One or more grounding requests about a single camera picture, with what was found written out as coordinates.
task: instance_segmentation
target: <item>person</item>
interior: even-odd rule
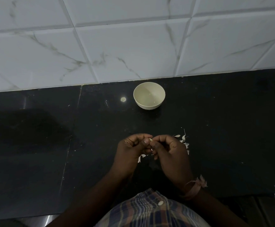
[[[148,189],[109,211],[132,177],[141,154],[153,154],[155,160],[159,159],[162,171],[193,210]],[[197,182],[200,180],[194,180],[186,147],[175,137],[131,135],[119,142],[110,171],[48,226],[248,226],[200,189]]]

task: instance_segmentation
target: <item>backsplash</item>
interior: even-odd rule
[[[0,91],[275,68],[275,0],[0,0]]]

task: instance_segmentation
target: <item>white bowl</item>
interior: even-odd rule
[[[162,86],[153,82],[142,83],[133,91],[135,102],[145,110],[153,110],[159,107],[165,96],[165,90]]]

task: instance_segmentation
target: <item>hand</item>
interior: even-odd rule
[[[169,180],[186,193],[186,183],[193,180],[185,144],[170,135],[159,135],[150,142],[155,159],[160,158],[162,170]]]
[[[151,152],[149,138],[152,138],[152,135],[135,134],[120,141],[111,171],[121,179],[132,175],[138,164],[139,156],[146,151]]]

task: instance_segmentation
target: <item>forearm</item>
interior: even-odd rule
[[[79,202],[69,207],[49,226],[94,226],[109,211],[122,182],[122,179],[110,171]]]
[[[248,226],[230,209],[202,189],[191,200],[191,204],[211,226]]]

